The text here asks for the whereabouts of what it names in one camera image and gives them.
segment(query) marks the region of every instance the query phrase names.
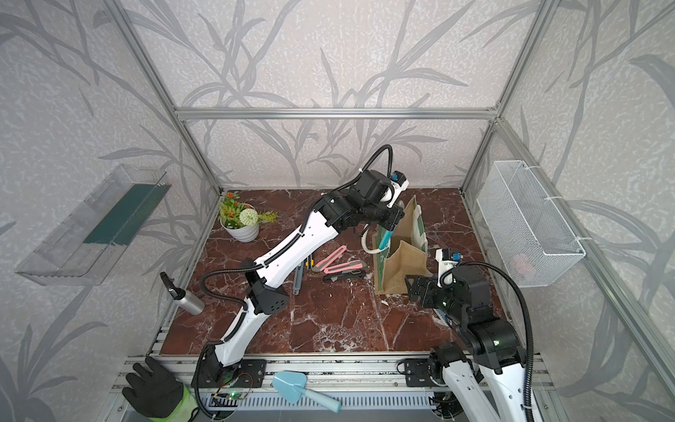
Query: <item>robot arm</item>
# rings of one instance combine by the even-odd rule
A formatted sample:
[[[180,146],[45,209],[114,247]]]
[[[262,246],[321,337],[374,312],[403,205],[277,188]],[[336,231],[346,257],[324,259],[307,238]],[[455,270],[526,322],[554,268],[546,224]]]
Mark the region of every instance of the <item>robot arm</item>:
[[[378,150],[369,163],[386,147]],[[385,176],[366,168],[347,186],[323,194],[308,212],[306,221],[274,249],[255,261],[244,260],[244,267],[256,268],[245,272],[250,285],[244,300],[246,306],[239,310],[221,343],[207,355],[212,368],[227,374],[226,377],[236,376],[238,363],[253,336],[267,318],[286,305],[288,295],[281,287],[284,280],[314,250],[362,222],[378,223],[393,231],[404,214],[395,202],[407,187],[408,180],[401,172]],[[217,365],[211,355],[217,359]]]
[[[524,350],[513,326],[493,315],[489,281],[483,272],[471,266],[454,268],[461,257],[456,249],[437,250],[437,281],[406,276],[408,299],[441,311],[453,323],[473,358],[471,363],[454,342],[432,348],[431,377],[450,387],[470,421],[524,422]],[[474,365],[487,380],[499,415],[478,387]],[[532,395],[531,407],[533,420],[540,422],[541,414]]]

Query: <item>stainless steel bottle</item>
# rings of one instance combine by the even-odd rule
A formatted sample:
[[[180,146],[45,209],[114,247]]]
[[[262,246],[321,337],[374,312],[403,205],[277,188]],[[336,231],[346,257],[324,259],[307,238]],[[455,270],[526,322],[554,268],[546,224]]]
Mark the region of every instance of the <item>stainless steel bottle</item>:
[[[175,287],[173,285],[173,280],[170,279],[164,271],[159,273],[159,276],[161,277],[164,286],[169,291],[169,294],[179,307],[193,315],[198,315],[204,311],[204,302],[202,302],[200,298],[187,290]]]

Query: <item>box cutter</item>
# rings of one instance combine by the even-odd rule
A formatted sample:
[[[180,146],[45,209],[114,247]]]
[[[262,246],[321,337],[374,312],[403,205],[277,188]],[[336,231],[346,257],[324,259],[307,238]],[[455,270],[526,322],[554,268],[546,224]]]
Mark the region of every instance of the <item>box cutter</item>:
[[[335,249],[330,255],[319,261],[316,265],[312,267],[312,271],[315,273],[320,273],[328,265],[331,265],[336,259],[340,258],[342,254],[347,250],[347,246],[342,245],[341,247]]]
[[[362,269],[348,269],[348,270],[345,270],[341,273],[337,273],[337,274],[333,274],[333,275],[331,275],[331,274],[325,275],[323,277],[323,281],[324,282],[327,282],[327,281],[336,282],[338,280],[349,280],[351,278],[365,278],[365,276],[366,276],[366,272],[363,271]]]

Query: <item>white wall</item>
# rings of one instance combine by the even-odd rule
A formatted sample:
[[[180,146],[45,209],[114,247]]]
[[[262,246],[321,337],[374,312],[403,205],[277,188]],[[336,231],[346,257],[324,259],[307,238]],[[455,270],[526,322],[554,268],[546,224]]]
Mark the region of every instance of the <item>white wall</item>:
[[[561,2],[506,110],[506,119],[671,345],[673,40],[672,2]],[[483,175],[468,192],[479,225],[473,201],[480,181],[492,160],[509,158],[497,137]],[[479,233],[491,261],[499,262],[489,232],[483,227]],[[550,287],[524,294],[537,350],[570,420],[675,420],[675,404],[583,264]]]
[[[539,2],[124,5],[179,107],[491,107]],[[411,186],[459,186],[457,167],[466,169],[486,126],[391,124],[206,121],[192,133],[223,186],[337,186],[386,142],[397,168],[413,169]],[[434,174],[441,162],[448,170]]]
[[[217,197],[98,2],[0,5],[0,419],[92,421],[144,354]],[[100,286],[39,286],[19,262],[115,168],[169,189]]]

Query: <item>red wire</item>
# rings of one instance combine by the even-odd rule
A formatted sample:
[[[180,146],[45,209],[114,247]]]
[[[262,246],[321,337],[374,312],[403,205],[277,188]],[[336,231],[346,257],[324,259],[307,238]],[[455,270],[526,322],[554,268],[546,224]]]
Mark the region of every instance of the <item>red wire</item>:
[[[246,373],[246,372],[242,372],[242,375],[248,375],[248,377],[251,379],[251,385],[250,385],[250,387],[248,388],[248,392],[247,392],[246,395],[244,396],[244,397],[248,397],[248,395],[251,394],[251,392],[253,391],[253,377],[251,376],[251,374]]]

